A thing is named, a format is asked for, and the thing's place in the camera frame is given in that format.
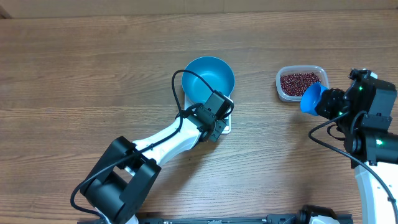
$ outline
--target blue plastic bowl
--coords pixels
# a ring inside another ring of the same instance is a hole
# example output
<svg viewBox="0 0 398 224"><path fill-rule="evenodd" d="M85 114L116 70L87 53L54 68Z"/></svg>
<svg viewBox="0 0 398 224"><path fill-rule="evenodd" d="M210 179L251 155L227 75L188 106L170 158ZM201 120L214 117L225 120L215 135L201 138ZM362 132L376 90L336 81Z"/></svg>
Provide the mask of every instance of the blue plastic bowl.
<svg viewBox="0 0 398 224"><path fill-rule="evenodd" d="M214 89L229 96L235 87L235 76L231 67L216 57L200 57L185 68L201 76ZM211 95L208 87L196 76L184 72L182 89L194 103L206 103Z"/></svg>

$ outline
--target wooden table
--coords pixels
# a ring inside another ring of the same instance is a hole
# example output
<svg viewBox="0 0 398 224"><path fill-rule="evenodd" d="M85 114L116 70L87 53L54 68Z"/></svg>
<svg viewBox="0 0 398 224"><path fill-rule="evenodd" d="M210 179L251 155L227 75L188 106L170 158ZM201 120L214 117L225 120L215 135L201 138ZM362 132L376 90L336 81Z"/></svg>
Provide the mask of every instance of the wooden table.
<svg viewBox="0 0 398 224"><path fill-rule="evenodd" d="M309 140L325 119L281 102L275 75L319 65L345 90L350 68L366 67L398 84L396 10L1 20L0 223L91 218L71 208L73 188L113 139L174 120L171 75L202 55L234 70L232 132L167 163L141 212L250 217L309 203L361 223L349 160Z"/></svg>

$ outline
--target black cable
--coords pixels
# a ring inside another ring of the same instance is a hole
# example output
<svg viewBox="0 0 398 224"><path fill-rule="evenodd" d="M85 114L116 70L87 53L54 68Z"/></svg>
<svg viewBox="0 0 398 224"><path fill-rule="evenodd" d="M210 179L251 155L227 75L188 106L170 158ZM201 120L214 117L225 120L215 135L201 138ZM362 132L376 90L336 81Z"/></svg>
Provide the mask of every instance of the black cable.
<svg viewBox="0 0 398 224"><path fill-rule="evenodd" d="M361 116L361 114L367 114L368 112L367 111L360 111L360 112L358 112L356 115L355 115L355 117L354 117L354 119L353 119L353 122L351 123L351 126L349 127L349 133L350 134L353 134L354 133L354 125L355 125L355 123L356 123L356 120L359 118L359 116Z"/></svg>
<svg viewBox="0 0 398 224"><path fill-rule="evenodd" d="M326 125L328 125L328 124L330 124L332 122L338 121L339 119L345 117L348 113L349 112L344 113L344 114L342 114L341 116L339 116L337 118L331 119L331 120L329 120L329 121L327 121L327 122L325 122L323 124L318 125L317 127L313 128L313 129L311 129L311 131L308 133L308 136L309 136L309 138L312 141L315 141L316 143L320 144L321 146L325 146L325 147L327 147L327 148L329 148L329 149L331 149L331 150L333 150L333 151L335 151L337 153L340 153L341 155L343 155L345 157L350 158L352 161L355 161L360 166L365 168L368 172L370 172L373 175L373 177L380 183L380 185L386 191L386 193L387 193L387 195L389 197L388 200L391 202L392 207L394 209L395 218L396 218L396 224L398 224L398 208L397 208L396 200L395 200L394 196L392 195L391 191L389 190L389 188L387 187L386 183L384 183L384 181L370 167L368 167L366 164L361 162L359 159L353 157L352 155L350 155L349 153L347 153L345 151L342 151L342 150L340 150L340 149L338 149L338 148L336 148L334 146L331 146L331 145L329 145L329 144L327 144L327 143L325 143L325 142L323 142L321 140L318 140L318 139L316 139L315 137L312 136L312 133L314 133L316 130L318 130L320 128L323 128L323 127L325 127Z"/></svg>
<svg viewBox="0 0 398 224"><path fill-rule="evenodd" d="M231 103L231 111L229 111L228 113L226 113L226 114L223 116L223 119L224 119L224 118L227 118L227 117L232 113L232 110L234 110L234 104L233 104L233 103Z"/></svg>
<svg viewBox="0 0 398 224"><path fill-rule="evenodd" d="M337 126L337 124L329 125L329 127L328 127L328 129L327 129L327 133L328 133L331 137L333 137L334 139L337 139L337 140L339 140L339 141L345 141L346 138L336 137L336 136L334 136L334 135L331 134L330 129L331 129L332 127L334 127L334 126Z"/></svg>
<svg viewBox="0 0 398 224"><path fill-rule="evenodd" d="M175 79L175 76L176 76L178 73L180 73L180 72L188 72L188 73L191 73L192 75L198 77L198 78L199 78L199 79L200 79L212 92L214 92L214 90L212 89L212 87L211 87L201 76L199 76L199 75L196 74L195 72L191 72L191 71L189 71L189 70L178 70L178 71L176 71L176 72L173 74L173 77L172 77L172 90L173 90L173 95L174 95L174 98L175 98L175 102L176 102L177 107L178 107L178 112L179 112L180 114L182 114L181 104L180 104L180 102L179 102L179 100L178 100L177 93L175 92L175 86L174 86L174 79ZM167 136L166 138L163 138L163 139L160 140L160 141L157 141L157 142L155 142L155 143L153 143L153 144L151 144L151 145L149 145L149 146L147 146L147 147L141 149L141 150L139 151L139 153L143 153L143 152L148 151L149 149L153 149L154 147L158 146L159 144L162 144L163 142L165 142L165 141L169 140L170 138L172 138L173 136L175 136L175 135L181 130L182 121L183 121L183 118L182 118L182 116L180 116L180 124L179 124L178 128L177 128L172 134L170 134L170 135ZM87 208L83 208L83 207L78 206L78 205L75 203L76 194L77 194L77 192L81 189L82 186L88 184L90 181L92 181L92 180L93 180L95 177L97 177L98 175L102 174L104 171L106 171L106 170L108 170L108 169L110 169L110 168L112 168L112 167L115 167L115 166L119 165L120 163L123 163L123 162L125 162L125 161L127 161L127 160L129 160L129 159L132 159L134 156L135 156L135 155L132 154L132 155L129 155L129 156L127 156L127 157L123 157L122 159L119 159L118 161L112 163L111 165L105 167L104 169L101 169L100 171L98 171L97 173L93 174L92 176L90 176L89 178L87 178L86 180L84 180L82 183L80 183L79 185L77 185L77 186L75 187L75 189L73 190L71 196L70 196L70 205L71 205L74 209L76 209L76 210L79 210L79 211L85 212L85 213L94 214L94 215L97 215L97 216L99 216L100 218L104 219L103 215L100 214L99 212L96 212L96 211L94 211L94 210L90 210L90 209L87 209Z"/></svg>

